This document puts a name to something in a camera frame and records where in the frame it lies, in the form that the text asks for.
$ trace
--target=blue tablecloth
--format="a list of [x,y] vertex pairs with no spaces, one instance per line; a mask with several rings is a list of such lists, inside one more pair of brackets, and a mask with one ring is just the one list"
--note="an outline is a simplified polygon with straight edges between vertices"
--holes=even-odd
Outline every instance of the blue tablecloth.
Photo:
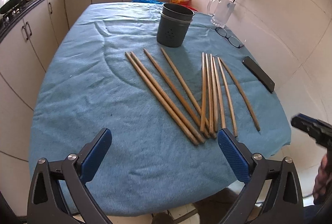
[[[93,181],[87,183],[109,215],[159,212],[201,200],[236,180],[217,141],[209,139],[204,145],[193,146],[125,57],[126,51],[133,51],[189,118],[143,53],[143,48],[148,49],[190,103],[156,40],[160,9],[160,5],[142,3],[89,6],[56,52],[34,110],[31,176],[39,158],[64,159],[78,153],[101,128],[112,131],[112,145]],[[164,48],[199,104],[201,53],[212,53],[225,61],[261,126],[257,132],[243,98],[226,73],[238,140],[251,152],[269,157],[291,140],[283,108],[277,95],[270,94],[242,64],[245,56],[251,56],[248,50],[233,47],[214,29],[209,16],[196,13],[183,45]],[[222,89],[226,125],[232,130]],[[64,195],[69,196],[67,189]],[[71,200],[69,206],[75,210]]]

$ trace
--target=dark gray container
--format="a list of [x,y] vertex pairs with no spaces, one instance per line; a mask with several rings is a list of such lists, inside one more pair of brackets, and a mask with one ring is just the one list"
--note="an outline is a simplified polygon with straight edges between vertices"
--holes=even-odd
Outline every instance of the dark gray container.
[[160,14],[157,41],[167,47],[181,46],[195,13],[178,4],[164,3]]

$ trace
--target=smartphone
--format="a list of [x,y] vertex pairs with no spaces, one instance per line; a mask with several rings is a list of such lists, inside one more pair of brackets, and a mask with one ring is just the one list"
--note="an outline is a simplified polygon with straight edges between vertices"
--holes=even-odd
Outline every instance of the smartphone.
[[270,93],[273,93],[275,84],[260,66],[258,66],[249,56],[245,57],[242,63],[260,80]]

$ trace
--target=metal screw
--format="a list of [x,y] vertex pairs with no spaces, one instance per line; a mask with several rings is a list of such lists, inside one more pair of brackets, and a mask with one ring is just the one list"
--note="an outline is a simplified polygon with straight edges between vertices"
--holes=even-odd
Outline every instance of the metal screw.
[[263,157],[262,157],[262,155],[261,154],[258,154],[258,153],[255,153],[254,154],[254,159],[256,159],[256,160],[261,160]]
[[38,164],[43,164],[45,161],[46,161],[46,159],[41,158],[41,159],[38,160]]
[[77,158],[77,155],[76,154],[70,154],[69,156],[68,156],[68,159],[69,160],[74,160],[74,159],[76,159]]
[[293,160],[290,157],[285,157],[285,161],[287,163],[293,163]]

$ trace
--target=wooden chopstick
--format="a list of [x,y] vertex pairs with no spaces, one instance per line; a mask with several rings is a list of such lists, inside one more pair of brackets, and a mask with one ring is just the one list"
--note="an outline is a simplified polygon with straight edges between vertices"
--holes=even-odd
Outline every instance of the wooden chopstick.
[[237,127],[236,127],[236,122],[235,122],[235,115],[234,115],[234,109],[233,109],[232,99],[230,97],[230,93],[229,93],[229,89],[228,89],[228,85],[227,85],[225,73],[224,73],[224,71],[222,69],[220,58],[217,57],[217,59],[218,59],[218,63],[219,63],[219,67],[220,67],[220,71],[221,71],[221,75],[222,75],[222,79],[223,79],[224,85],[225,85],[225,91],[226,91],[226,95],[227,95],[227,99],[228,99],[228,106],[229,106],[229,110],[230,110],[230,117],[231,117],[232,123],[233,123],[234,136],[237,137]]
[[[181,95],[181,93],[179,92],[179,90],[176,89],[175,85],[171,82],[170,78],[167,76],[167,74],[165,73],[165,71],[159,66],[159,64],[154,60],[154,58],[151,56],[151,54],[146,49],[143,49],[143,51],[145,52],[145,54],[147,55],[147,57],[150,59],[150,61],[152,62],[152,64],[155,66],[155,68],[159,71],[159,73],[164,78],[164,80],[169,85],[169,87],[172,89],[172,91],[175,93],[175,95],[180,100],[180,102],[182,103],[182,105],[185,107],[186,111],[190,114],[190,116],[192,117],[192,119],[195,121],[195,123],[197,124],[197,126],[200,126],[200,120],[199,120],[199,118],[194,113],[194,111],[190,108],[189,104],[183,98],[183,96]],[[209,135],[209,133],[207,132],[207,130],[205,128],[204,128],[203,131],[204,131],[204,136],[206,138],[210,138],[210,135]]]
[[[185,92],[187,93],[189,99],[191,100],[192,104],[194,105],[195,109],[197,110],[198,114],[201,116],[201,109],[200,109],[200,105],[198,105],[197,100],[195,99],[193,93],[190,91],[188,85],[186,84],[186,82],[184,81],[184,79],[182,78],[180,72],[177,70],[176,66],[174,65],[174,63],[171,61],[171,59],[169,58],[168,54],[165,52],[165,50],[163,48],[161,48],[162,53],[164,54],[167,62],[169,63],[169,65],[171,66],[172,70],[174,71],[175,75],[177,76],[178,80],[180,81],[181,85],[183,86]],[[208,119],[205,117],[205,125],[206,127],[209,127],[209,122]]]
[[219,99],[219,107],[220,107],[220,118],[221,118],[221,128],[226,128],[226,121],[225,121],[225,112],[224,112],[224,105],[222,103],[222,94],[221,94],[221,87],[219,81],[218,70],[215,64],[215,58],[213,57],[213,67],[215,68],[215,79],[217,81],[217,91],[218,91],[218,99]]
[[148,77],[150,82],[154,85],[154,87],[158,90],[158,92],[161,94],[161,96],[166,100],[168,105],[172,108],[172,110],[176,113],[176,115],[181,119],[181,121],[186,125],[186,127],[190,130],[190,132],[195,136],[195,138],[199,142],[204,143],[205,139],[200,135],[200,133],[193,127],[193,125],[188,121],[188,119],[178,109],[178,107],[174,104],[174,102],[170,99],[170,97],[161,88],[161,86],[155,80],[155,78],[151,75],[151,73],[145,68],[145,66],[142,64],[142,62],[136,57],[136,55],[133,52],[131,52],[130,55],[132,56],[132,58],[135,59],[136,63],[140,67],[140,69]]
[[227,70],[227,72],[229,73],[230,77],[232,78],[234,84],[236,85],[237,89],[239,90],[241,96],[243,97],[243,100],[244,102],[246,103],[247,107],[248,107],[248,110],[250,112],[250,115],[252,117],[252,120],[254,121],[254,124],[255,124],[255,127],[258,131],[261,130],[260,126],[259,126],[259,123],[258,123],[258,120],[257,120],[257,117],[254,113],[254,110],[252,109],[251,105],[250,105],[250,102],[247,98],[247,96],[245,95],[242,87],[240,86],[240,83],[238,82],[238,80],[235,78],[234,74],[230,71],[229,67],[225,64],[225,62],[219,58],[220,62],[222,63],[222,65],[224,66],[224,68]]
[[205,129],[205,108],[206,108],[206,70],[205,70],[205,58],[202,53],[202,108],[200,116],[200,131]]
[[213,129],[212,88],[211,88],[208,54],[205,54],[205,60],[206,60],[206,76],[207,76],[207,93],[209,97],[209,132],[210,134],[213,134],[214,129]]
[[212,54],[210,54],[210,65],[211,65],[211,82],[212,82],[212,93],[213,93],[213,115],[214,115],[214,131],[218,131],[218,100],[217,100],[217,88],[215,80],[215,67],[213,64]]
[[129,55],[129,53],[125,52],[125,55],[129,59],[130,63],[133,65],[133,67],[136,69],[138,74],[141,76],[143,81],[147,84],[149,89],[152,91],[152,93],[156,96],[156,98],[160,101],[160,103],[163,105],[165,110],[170,114],[170,116],[174,119],[174,121],[178,124],[178,126],[183,130],[185,135],[190,139],[190,141],[194,145],[198,145],[198,141],[196,138],[192,135],[192,133],[189,131],[189,129],[185,126],[185,124],[181,121],[181,119],[176,115],[176,113],[172,110],[172,108],[167,104],[166,100],[161,96],[161,94],[157,91],[157,89],[153,86],[153,84],[150,82],[150,80],[147,78],[147,76],[143,73],[143,71],[139,68],[139,66],[135,63],[135,61],[132,59],[132,57]]

